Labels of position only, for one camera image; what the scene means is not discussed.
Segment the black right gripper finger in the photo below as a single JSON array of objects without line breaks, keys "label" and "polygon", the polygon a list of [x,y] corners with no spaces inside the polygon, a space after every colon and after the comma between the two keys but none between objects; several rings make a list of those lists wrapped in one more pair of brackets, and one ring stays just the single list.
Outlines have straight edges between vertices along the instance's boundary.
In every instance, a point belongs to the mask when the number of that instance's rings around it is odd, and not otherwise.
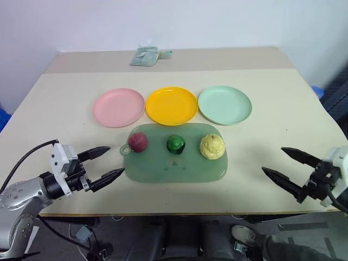
[{"label": "black right gripper finger", "polygon": [[321,163],[321,159],[296,148],[282,147],[281,150],[297,162],[306,164],[313,168],[316,168]]},{"label": "black right gripper finger", "polygon": [[281,174],[280,172],[264,166],[262,167],[262,170],[276,185],[293,195],[298,203],[302,203],[305,198],[309,196],[304,187],[300,187],[299,185],[295,184],[289,179],[289,177]]}]

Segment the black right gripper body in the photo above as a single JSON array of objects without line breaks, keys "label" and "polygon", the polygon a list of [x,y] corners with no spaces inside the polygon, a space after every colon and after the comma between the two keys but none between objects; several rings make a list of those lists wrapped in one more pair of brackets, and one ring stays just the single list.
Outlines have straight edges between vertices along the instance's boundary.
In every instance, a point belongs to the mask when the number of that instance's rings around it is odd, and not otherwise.
[{"label": "black right gripper body", "polygon": [[335,183],[340,177],[340,168],[333,166],[332,163],[321,161],[304,186],[307,195],[313,199],[324,200],[328,196],[328,188],[335,187]]}]

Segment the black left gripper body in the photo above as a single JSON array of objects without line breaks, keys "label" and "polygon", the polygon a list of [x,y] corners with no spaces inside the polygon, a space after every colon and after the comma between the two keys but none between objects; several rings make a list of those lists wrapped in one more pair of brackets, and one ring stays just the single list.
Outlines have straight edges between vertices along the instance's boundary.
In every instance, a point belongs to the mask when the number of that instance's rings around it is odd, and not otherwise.
[{"label": "black left gripper body", "polygon": [[80,160],[77,160],[73,170],[67,174],[65,182],[71,191],[89,191],[91,189],[91,181],[86,175],[85,168]]}]

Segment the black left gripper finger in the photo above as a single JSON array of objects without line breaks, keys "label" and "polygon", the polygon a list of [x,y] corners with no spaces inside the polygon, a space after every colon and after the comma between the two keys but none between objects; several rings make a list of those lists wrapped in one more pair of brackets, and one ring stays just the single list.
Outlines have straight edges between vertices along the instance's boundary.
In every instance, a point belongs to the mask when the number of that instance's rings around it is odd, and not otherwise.
[{"label": "black left gripper finger", "polygon": [[77,154],[78,160],[82,163],[87,160],[98,158],[110,150],[109,146],[98,146]]},{"label": "black left gripper finger", "polygon": [[103,189],[104,187],[111,184],[114,180],[116,180],[124,172],[124,170],[125,170],[125,168],[123,167],[120,169],[111,170],[111,171],[103,174],[100,177],[100,179],[91,183],[90,190],[92,192],[97,192],[97,191]]}]

